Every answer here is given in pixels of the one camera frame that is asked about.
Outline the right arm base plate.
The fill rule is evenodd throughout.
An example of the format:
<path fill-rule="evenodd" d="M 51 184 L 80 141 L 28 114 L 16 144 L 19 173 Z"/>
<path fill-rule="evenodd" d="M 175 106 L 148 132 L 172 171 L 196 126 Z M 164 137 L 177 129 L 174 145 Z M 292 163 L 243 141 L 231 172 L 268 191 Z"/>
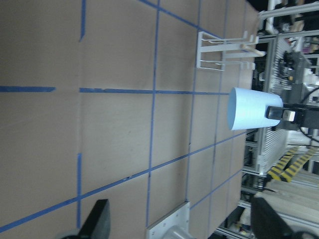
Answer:
<path fill-rule="evenodd" d="M 150 225 L 147 239 L 193 239 L 189 233 L 190 202 L 186 201 Z"/>

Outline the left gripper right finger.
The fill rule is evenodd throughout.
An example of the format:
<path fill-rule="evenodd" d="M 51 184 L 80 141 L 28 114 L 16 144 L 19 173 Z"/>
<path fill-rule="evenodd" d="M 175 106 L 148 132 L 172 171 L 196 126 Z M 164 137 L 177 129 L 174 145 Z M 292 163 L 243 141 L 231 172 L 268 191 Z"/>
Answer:
<path fill-rule="evenodd" d="M 257 239 L 292 239 L 293 230 L 261 197 L 251 199 L 251 229 Z"/>

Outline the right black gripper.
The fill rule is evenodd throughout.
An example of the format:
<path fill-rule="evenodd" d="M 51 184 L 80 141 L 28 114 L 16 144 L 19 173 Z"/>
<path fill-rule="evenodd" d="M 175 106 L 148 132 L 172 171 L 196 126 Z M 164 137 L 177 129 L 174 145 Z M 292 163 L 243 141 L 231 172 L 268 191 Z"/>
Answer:
<path fill-rule="evenodd" d="M 266 118 L 280 120 L 278 128 L 299 130 L 301 127 L 319 128 L 319 107 L 303 104 L 284 104 L 282 107 L 268 106 Z"/>

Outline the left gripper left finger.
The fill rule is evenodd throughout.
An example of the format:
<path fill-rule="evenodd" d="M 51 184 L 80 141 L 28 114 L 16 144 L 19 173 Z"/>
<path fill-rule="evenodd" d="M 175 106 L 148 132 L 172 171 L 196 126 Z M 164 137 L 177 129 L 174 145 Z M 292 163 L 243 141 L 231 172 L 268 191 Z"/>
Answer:
<path fill-rule="evenodd" d="M 108 239 L 110 230 L 110 202 L 101 199 L 96 201 L 77 236 L 79 239 Z"/>

